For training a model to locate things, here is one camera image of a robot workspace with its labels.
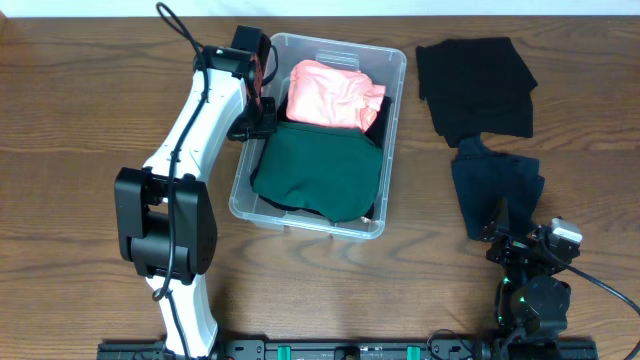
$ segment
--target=green strip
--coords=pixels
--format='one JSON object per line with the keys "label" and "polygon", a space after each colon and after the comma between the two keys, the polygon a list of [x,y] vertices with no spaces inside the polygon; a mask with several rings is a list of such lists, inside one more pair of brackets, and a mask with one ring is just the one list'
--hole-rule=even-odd
{"label": "green strip", "polygon": [[407,360],[420,360],[420,348],[417,346],[408,346]]}
{"label": "green strip", "polygon": [[291,360],[291,348],[288,346],[278,346],[278,360]]}

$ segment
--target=wooden surface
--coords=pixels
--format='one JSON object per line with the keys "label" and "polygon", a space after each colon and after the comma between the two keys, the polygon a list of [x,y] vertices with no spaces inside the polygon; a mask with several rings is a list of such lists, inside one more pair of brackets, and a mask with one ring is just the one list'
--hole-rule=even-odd
{"label": "wooden surface", "polygon": [[[414,48],[510,36],[540,86],[535,136],[486,144],[541,160],[535,219],[582,228],[575,264],[640,301],[640,20],[188,19],[206,44],[237,24],[401,49],[409,63],[384,234],[365,244],[261,230],[233,217],[241,145],[209,187],[219,229],[207,273],[221,326],[272,338],[426,338],[491,327],[497,265],[467,245],[450,160],[417,96]],[[11,20],[0,48],[0,357],[90,359],[103,339],[163,335],[151,291],[118,252],[113,181],[139,167],[191,86],[192,50],[158,19]],[[571,274],[565,335],[620,359],[640,319]]]}

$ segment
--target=black cloth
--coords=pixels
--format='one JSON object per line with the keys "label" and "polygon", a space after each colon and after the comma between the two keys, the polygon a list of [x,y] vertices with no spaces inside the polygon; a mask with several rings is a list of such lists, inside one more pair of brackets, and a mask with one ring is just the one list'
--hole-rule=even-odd
{"label": "black cloth", "polygon": [[[298,122],[298,121],[295,121],[295,120],[291,120],[291,119],[289,119],[287,117],[287,104],[288,103],[289,103],[289,96],[285,95],[284,99],[280,103],[280,106],[278,107],[278,112],[277,112],[278,121]],[[376,120],[373,122],[373,124],[371,124],[369,129],[367,129],[367,131],[364,133],[379,148],[383,148],[384,147],[384,139],[385,139],[385,135],[386,135],[386,131],[387,131],[387,123],[389,122],[391,104],[392,104],[391,98],[388,97],[388,96],[385,96],[384,99],[382,100],[382,104],[380,105],[380,111],[378,112],[378,115],[376,116]],[[253,187],[253,184],[254,184],[254,180],[255,180],[255,178],[256,178],[256,176],[258,174],[258,171],[260,169],[260,163],[261,163],[261,161],[258,162],[258,166],[256,166],[256,168],[253,170],[253,172],[251,173],[251,176],[249,178],[249,181],[250,181],[252,187]],[[269,205],[271,205],[274,208],[279,209],[279,210],[284,210],[284,211],[304,210],[304,211],[310,212],[312,214],[324,216],[320,212],[318,212],[316,210],[313,210],[313,209],[304,209],[304,208],[298,208],[298,207],[293,207],[293,206],[287,206],[287,205],[279,204],[279,203],[277,203],[277,202],[275,202],[275,201],[273,201],[273,200],[271,200],[269,198],[266,198],[266,197],[264,197],[262,195],[259,195],[259,196],[260,196],[260,199],[265,201],[267,204],[269,204]],[[373,219],[374,210],[375,210],[374,204],[371,204],[371,207],[369,208],[367,213],[364,214],[363,216],[366,217],[367,219]]]}
{"label": "black cloth", "polygon": [[[289,95],[285,95],[284,99],[280,103],[280,107],[278,107],[278,121],[286,121],[286,122],[298,122],[293,119],[289,119],[287,117],[287,104],[289,103]],[[383,149],[384,148],[384,139],[387,133],[387,123],[389,122],[389,113],[391,111],[391,104],[393,101],[390,97],[385,96],[382,99],[382,104],[380,104],[380,111],[378,111],[378,115],[376,119],[373,121],[373,124],[369,126],[369,129],[364,133],[377,147]]]}
{"label": "black cloth", "polygon": [[503,197],[510,230],[520,235],[531,232],[531,215],[545,181],[538,175],[539,168],[538,159],[491,151],[478,136],[462,139],[451,173],[467,236],[480,237]]}
{"label": "black cloth", "polygon": [[446,40],[416,48],[420,98],[450,147],[481,132],[533,136],[538,83],[509,38]]}

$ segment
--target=robotic arm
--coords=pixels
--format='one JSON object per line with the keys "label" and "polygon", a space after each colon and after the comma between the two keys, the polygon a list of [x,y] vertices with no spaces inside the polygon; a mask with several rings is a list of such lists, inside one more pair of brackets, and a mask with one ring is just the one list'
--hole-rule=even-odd
{"label": "robotic arm", "polygon": [[[207,184],[225,135],[246,141],[275,131],[275,101],[260,97],[270,48],[267,36],[245,26],[238,27],[230,48],[205,46],[206,69],[194,72],[189,97],[169,136],[142,170],[123,168],[116,178],[120,253],[134,263],[153,290],[171,277],[172,299],[165,297],[159,303],[167,327],[166,348],[177,355],[184,356],[186,347],[191,357],[207,357],[213,348],[217,324],[209,308],[204,273],[213,258],[217,229]],[[175,165],[175,266],[167,274],[170,220],[152,209],[168,201],[171,152],[201,101],[202,71],[209,78],[208,100],[186,135]]]}

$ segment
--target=storage box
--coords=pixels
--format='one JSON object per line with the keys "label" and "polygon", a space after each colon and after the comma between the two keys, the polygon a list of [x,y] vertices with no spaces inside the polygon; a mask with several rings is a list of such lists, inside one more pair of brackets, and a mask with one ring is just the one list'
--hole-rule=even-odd
{"label": "storage box", "polygon": [[[293,212],[279,210],[261,200],[251,189],[249,177],[258,165],[264,140],[250,140],[242,147],[242,155],[240,155],[229,199],[231,212],[238,218],[272,229],[283,230],[285,226],[291,226],[318,230],[333,234],[335,238],[351,241],[364,241],[380,236],[387,218],[393,147],[396,140],[407,57],[396,49],[284,33],[272,36],[271,43],[278,50],[278,73],[274,80],[263,88],[263,96],[274,97],[278,106],[289,90],[291,70],[305,59],[316,60],[336,69],[360,70],[367,74],[374,84],[386,86],[385,95],[390,97],[393,103],[385,134],[384,157],[378,195],[374,204],[374,216],[370,222],[358,219],[346,223],[332,223],[320,215],[304,210]],[[275,59],[272,50],[265,74],[270,74],[274,68]]]}

